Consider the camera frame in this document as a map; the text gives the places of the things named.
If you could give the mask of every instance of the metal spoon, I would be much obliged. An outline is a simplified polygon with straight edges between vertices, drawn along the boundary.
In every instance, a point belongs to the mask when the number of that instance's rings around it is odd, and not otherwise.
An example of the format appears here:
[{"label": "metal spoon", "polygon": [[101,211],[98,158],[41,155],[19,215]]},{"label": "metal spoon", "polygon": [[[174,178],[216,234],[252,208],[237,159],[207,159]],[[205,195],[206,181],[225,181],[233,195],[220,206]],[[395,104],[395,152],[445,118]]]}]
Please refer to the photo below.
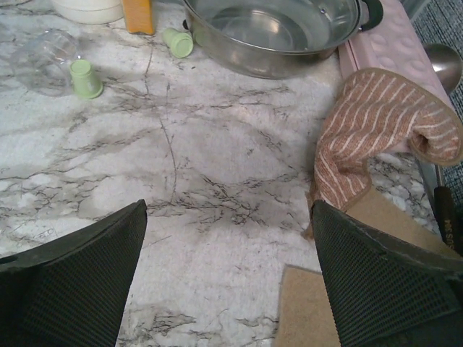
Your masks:
[{"label": "metal spoon", "polygon": [[462,58],[454,49],[440,43],[432,43],[424,48],[444,90],[450,94],[462,78]]}]

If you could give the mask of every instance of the pink plastic tray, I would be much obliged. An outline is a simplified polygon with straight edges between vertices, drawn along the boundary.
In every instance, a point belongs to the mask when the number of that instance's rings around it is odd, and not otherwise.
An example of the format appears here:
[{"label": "pink plastic tray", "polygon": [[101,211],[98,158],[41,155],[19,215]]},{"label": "pink plastic tray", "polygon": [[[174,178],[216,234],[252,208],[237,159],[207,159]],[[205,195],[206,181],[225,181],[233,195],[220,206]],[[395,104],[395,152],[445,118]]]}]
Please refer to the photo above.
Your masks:
[{"label": "pink plastic tray", "polygon": [[339,47],[342,77],[368,67],[387,69],[416,82],[453,108],[402,4],[399,0],[381,3],[381,24]]}]

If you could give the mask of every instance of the stainless steel pot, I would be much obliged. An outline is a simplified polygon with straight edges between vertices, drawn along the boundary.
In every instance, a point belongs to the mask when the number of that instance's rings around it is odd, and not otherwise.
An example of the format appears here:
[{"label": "stainless steel pot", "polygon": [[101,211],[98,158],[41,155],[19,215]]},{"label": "stainless steel pot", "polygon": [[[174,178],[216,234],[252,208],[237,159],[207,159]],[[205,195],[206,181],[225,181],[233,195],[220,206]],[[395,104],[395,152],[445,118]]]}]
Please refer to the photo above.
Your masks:
[{"label": "stainless steel pot", "polygon": [[[383,19],[379,0],[183,0],[196,42],[220,64],[281,79],[328,58]],[[364,19],[362,4],[368,8]]]}]

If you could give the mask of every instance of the orange bottle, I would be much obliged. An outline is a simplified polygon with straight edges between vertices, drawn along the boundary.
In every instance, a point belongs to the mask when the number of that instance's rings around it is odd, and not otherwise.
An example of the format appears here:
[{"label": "orange bottle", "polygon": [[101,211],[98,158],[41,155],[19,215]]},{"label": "orange bottle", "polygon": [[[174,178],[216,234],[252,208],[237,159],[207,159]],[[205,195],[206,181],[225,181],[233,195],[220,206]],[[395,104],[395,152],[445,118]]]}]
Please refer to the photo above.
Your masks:
[{"label": "orange bottle", "polygon": [[125,27],[131,34],[154,35],[155,25],[151,0],[122,0]]}]

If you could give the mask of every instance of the white container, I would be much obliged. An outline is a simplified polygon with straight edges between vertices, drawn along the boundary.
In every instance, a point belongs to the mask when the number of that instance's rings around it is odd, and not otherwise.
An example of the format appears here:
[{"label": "white container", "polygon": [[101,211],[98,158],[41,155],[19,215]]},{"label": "white container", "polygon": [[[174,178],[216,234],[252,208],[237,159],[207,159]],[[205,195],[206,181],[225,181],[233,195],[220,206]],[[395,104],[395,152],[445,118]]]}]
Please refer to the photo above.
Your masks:
[{"label": "white container", "polygon": [[82,24],[105,24],[124,16],[121,0],[51,0],[64,18]]}]

